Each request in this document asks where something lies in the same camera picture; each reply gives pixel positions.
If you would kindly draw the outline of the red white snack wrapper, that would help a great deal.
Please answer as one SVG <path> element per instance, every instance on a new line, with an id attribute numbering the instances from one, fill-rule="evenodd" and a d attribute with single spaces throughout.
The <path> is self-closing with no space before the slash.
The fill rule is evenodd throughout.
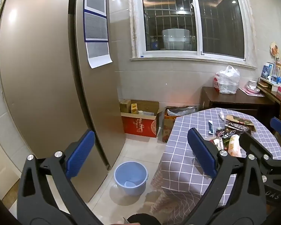
<path id="1" fill-rule="evenodd" d="M 242 154 L 241 154 L 241 147 L 240 147 L 240 143 L 239 143 L 239 138 L 240 136 L 237 135 L 237 134 L 234 134 L 230 137 L 230 140 L 229 140 L 229 144 L 228 144 L 228 153 L 231 155 L 231 156 L 234 156 L 234 157 L 242 157 Z"/>

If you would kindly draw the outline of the white plastic bag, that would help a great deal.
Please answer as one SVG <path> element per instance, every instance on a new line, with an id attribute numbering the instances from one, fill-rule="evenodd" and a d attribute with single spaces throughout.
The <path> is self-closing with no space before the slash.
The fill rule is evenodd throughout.
<path id="1" fill-rule="evenodd" d="M 217 72 L 214 76 L 213 86 L 221 94 L 236 94 L 240 82 L 240 73 L 232 66 Z"/>

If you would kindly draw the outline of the paper sheets on fridge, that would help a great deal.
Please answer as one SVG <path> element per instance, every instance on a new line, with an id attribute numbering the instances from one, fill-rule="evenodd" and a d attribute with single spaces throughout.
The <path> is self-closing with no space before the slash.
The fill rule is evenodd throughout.
<path id="1" fill-rule="evenodd" d="M 84 41 L 90 68 L 112 62 L 108 43 L 107 0 L 83 0 Z"/>

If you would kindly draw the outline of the stacked white bowls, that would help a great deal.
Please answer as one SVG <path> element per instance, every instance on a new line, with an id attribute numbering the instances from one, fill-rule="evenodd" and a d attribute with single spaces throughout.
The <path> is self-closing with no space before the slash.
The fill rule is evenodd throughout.
<path id="1" fill-rule="evenodd" d="M 247 90 L 249 90 L 249 92 L 257 94 L 260 92 L 260 89 L 257 88 L 257 81 L 254 80 L 249 80 L 247 85 L 246 85 Z"/>

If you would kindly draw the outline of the small white bottle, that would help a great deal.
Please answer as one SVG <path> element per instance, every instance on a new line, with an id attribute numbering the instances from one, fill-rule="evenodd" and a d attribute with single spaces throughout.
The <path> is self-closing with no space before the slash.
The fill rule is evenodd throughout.
<path id="1" fill-rule="evenodd" d="M 224 117 L 224 114 L 223 114 L 222 111 L 220 111 L 219 117 L 220 117 L 220 119 L 221 119 L 222 121 L 225 121 L 225 117 Z"/>

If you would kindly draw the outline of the yellow small box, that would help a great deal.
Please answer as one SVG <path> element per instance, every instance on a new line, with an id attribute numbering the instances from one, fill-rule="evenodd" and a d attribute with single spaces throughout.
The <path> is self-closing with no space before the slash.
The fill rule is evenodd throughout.
<path id="1" fill-rule="evenodd" d="M 131 104 L 131 114 L 138 114 L 138 105 L 137 103 Z"/>

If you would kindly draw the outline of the brown flat box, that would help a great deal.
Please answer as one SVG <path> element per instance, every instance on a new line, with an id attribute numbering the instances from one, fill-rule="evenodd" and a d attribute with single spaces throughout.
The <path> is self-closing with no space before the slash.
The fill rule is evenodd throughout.
<path id="1" fill-rule="evenodd" d="M 243 132 L 247 132 L 247 131 L 256 132 L 256 128 L 253 122 L 248 119 L 240 118 L 234 115 L 227 115 L 226 120 L 229 122 L 231 126 L 238 128 Z"/>

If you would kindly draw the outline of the blue plastic bucket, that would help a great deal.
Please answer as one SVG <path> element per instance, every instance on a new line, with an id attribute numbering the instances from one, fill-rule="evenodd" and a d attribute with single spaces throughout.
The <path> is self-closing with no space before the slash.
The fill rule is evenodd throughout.
<path id="1" fill-rule="evenodd" d="M 140 196 L 146 189 L 148 170 L 137 161 L 121 163 L 114 172 L 117 186 L 128 196 Z"/>

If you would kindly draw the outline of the beige refrigerator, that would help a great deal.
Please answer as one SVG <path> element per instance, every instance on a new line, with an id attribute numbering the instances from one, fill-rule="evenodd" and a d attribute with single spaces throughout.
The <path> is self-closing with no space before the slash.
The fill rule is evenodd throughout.
<path id="1" fill-rule="evenodd" d="M 107 0 L 108 43 L 110 38 Z M 113 61 L 90 68 L 83 0 L 5 0 L 0 21 L 0 81 L 34 155 L 64 151 L 91 130 L 95 144 L 72 183 L 89 202 L 125 142 Z"/>

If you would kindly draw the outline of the blue white tube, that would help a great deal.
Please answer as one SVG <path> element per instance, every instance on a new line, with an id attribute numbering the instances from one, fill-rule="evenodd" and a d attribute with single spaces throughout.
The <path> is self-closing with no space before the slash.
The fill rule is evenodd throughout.
<path id="1" fill-rule="evenodd" d="M 209 135 L 214 135 L 213 122 L 211 120 L 208 121 L 208 126 L 209 126 Z"/>

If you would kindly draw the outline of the dark wooden cabinet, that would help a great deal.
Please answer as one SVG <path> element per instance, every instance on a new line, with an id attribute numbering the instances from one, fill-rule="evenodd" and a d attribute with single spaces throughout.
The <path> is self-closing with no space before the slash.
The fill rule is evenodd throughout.
<path id="1" fill-rule="evenodd" d="M 240 89 L 235 94 L 221 94 L 213 87 L 204 86 L 200 94 L 200 110 L 223 108 L 251 115 L 264 125 L 278 117 L 280 105 L 267 97 L 246 95 Z"/>

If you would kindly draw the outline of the orange printed cardboard box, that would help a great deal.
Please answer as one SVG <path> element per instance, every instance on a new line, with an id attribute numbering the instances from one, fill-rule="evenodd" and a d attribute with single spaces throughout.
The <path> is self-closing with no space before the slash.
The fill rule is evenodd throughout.
<path id="1" fill-rule="evenodd" d="M 164 143 L 168 141 L 176 118 L 195 113 L 196 109 L 196 106 L 166 107 L 163 115 L 162 141 Z"/>

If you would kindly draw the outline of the white framed window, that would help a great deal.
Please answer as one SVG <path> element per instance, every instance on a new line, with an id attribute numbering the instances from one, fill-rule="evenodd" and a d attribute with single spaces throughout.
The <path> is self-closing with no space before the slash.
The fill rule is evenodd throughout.
<path id="1" fill-rule="evenodd" d="M 134 59 L 256 67 L 249 0 L 130 0 Z"/>

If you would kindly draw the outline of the grey checked tablecloth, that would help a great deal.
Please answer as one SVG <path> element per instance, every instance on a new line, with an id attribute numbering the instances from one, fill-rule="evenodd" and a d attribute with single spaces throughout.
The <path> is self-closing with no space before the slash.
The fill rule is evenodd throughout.
<path id="1" fill-rule="evenodd" d="M 197 162 L 188 144 L 187 133 L 189 129 L 196 128 L 204 139 L 210 138 L 208 121 L 212 121 L 214 128 L 225 125 L 220 113 L 251 120 L 256 128 L 253 137 L 274 159 L 281 159 L 281 147 L 275 136 L 253 116 L 238 110 L 212 108 L 178 117 L 151 182 L 154 189 L 161 192 L 151 206 L 152 213 L 166 210 L 173 211 L 177 217 L 183 217 L 198 203 L 212 179 L 203 172 Z"/>

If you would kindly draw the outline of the red cardboard box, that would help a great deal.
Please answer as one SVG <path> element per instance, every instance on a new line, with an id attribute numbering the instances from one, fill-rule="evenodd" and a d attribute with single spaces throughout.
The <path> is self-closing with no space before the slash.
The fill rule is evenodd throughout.
<path id="1" fill-rule="evenodd" d="M 137 103 L 138 114 L 131 114 L 132 103 Z M 159 102 L 151 100 L 121 100 L 120 110 L 126 134 L 157 137 L 159 116 L 162 113 Z"/>

